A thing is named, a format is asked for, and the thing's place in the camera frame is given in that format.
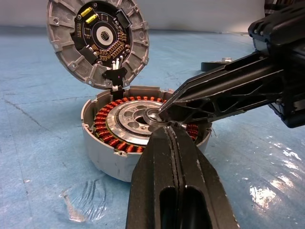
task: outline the background wall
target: background wall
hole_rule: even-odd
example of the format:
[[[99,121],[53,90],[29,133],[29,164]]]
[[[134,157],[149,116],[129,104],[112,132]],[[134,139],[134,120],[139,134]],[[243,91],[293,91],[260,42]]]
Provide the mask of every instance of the background wall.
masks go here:
[[[0,25],[44,26],[47,0],[0,0]],[[247,31],[264,0],[138,0],[151,29]]]

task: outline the mounting hole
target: mounting hole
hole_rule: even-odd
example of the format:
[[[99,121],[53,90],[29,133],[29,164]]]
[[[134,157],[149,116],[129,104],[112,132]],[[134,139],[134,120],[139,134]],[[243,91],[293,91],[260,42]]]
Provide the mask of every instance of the mounting hole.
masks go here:
[[[67,19],[68,19],[68,20],[72,20],[72,19],[73,19],[72,14],[68,13],[68,14],[67,14]]]
[[[139,109],[139,110],[141,110],[141,109],[147,109],[147,106],[140,105],[140,106],[137,106],[137,109]]]
[[[125,116],[125,117],[131,117],[131,116],[132,116],[132,112],[131,112],[131,111],[126,111],[126,112],[124,113],[124,116]]]
[[[131,128],[137,129],[137,128],[139,128],[140,125],[137,122],[132,122],[132,123],[128,123],[128,126],[130,126]]]
[[[142,31],[139,33],[139,36],[140,36],[141,39],[144,39],[144,37],[145,37],[145,35]]]
[[[58,21],[57,18],[54,18],[54,19],[53,19],[53,22],[54,22],[55,25],[58,25],[58,24],[59,24],[59,21]]]

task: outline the circular housing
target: circular housing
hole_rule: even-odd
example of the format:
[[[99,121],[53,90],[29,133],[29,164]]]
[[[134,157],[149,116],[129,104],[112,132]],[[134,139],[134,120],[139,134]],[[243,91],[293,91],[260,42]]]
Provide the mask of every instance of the circular housing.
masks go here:
[[[87,152],[95,166],[114,178],[130,182],[134,167],[157,128],[145,121],[144,112],[159,108],[172,93],[156,87],[131,86],[121,100],[113,101],[109,90],[89,100],[82,109],[81,119]],[[211,124],[189,124],[181,128],[204,152]]]
[[[120,69],[123,87],[148,63],[148,23],[134,0],[49,0],[47,31],[56,55],[78,80],[113,85],[107,71]]]

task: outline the robotic arm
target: robotic arm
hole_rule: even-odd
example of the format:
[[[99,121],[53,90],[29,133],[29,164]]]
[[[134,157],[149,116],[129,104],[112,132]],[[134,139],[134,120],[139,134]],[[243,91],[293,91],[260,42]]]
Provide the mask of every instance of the robotic arm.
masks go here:
[[[268,104],[288,127],[305,125],[305,2],[249,27],[256,52],[195,76],[159,110],[133,174],[127,229],[237,229],[219,177],[181,128]]]

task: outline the copper winding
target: copper winding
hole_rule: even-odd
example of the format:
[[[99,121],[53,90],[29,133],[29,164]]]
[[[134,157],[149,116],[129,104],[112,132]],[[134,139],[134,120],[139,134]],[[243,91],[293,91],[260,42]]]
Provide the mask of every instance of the copper winding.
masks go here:
[[[137,153],[142,153],[144,151],[144,148],[139,146],[136,150]]]
[[[95,122],[94,123],[95,126],[100,126],[100,125],[106,125],[105,122]]]
[[[96,116],[94,120],[104,122],[106,121],[106,117]]]
[[[107,127],[105,125],[101,125],[101,126],[98,126],[98,127],[95,128],[96,132],[102,131],[102,130],[108,130],[108,129],[107,129]]]
[[[116,147],[119,144],[119,139],[113,139],[108,144],[112,147]]]
[[[126,148],[126,146],[127,146],[127,143],[126,143],[126,142],[122,142],[122,143],[119,143],[119,144],[116,146],[116,148],[117,148],[118,150],[124,150],[124,149]]]
[[[103,107],[103,108],[101,109],[101,111],[109,113],[110,110],[109,110],[108,108]]]
[[[126,152],[131,153],[131,152],[134,151],[134,148],[135,148],[135,146],[130,145],[130,146],[128,146],[128,147],[126,148]]]
[[[114,139],[114,136],[112,136],[112,135],[107,135],[107,136],[102,137],[102,140],[106,143],[112,139]]]
[[[108,130],[103,130],[97,133],[99,135],[99,137],[105,137],[110,135],[110,132]]]
[[[198,130],[188,130],[189,135],[198,136]]]

